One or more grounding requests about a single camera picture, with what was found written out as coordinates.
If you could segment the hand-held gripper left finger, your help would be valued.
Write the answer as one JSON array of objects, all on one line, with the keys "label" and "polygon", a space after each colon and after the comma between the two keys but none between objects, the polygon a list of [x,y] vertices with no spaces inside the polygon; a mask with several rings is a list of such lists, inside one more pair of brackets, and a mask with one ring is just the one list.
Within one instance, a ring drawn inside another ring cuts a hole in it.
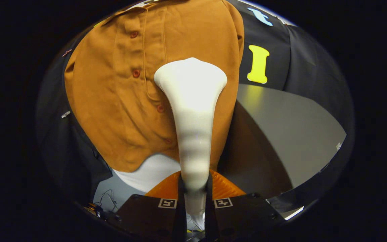
[{"label": "hand-held gripper left finger", "polygon": [[176,196],[164,198],[133,194],[114,216],[114,227],[134,242],[185,242],[187,215],[181,172],[170,175],[173,184],[164,191]]}]

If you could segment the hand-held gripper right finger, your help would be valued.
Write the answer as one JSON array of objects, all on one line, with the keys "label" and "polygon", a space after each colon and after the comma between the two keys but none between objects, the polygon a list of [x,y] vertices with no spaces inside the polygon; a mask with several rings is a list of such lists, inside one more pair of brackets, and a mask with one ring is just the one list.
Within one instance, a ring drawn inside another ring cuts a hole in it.
[{"label": "hand-held gripper right finger", "polygon": [[210,171],[206,184],[206,242],[255,242],[285,224],[285,219],[259,193],[218,199],[230,181]]}]

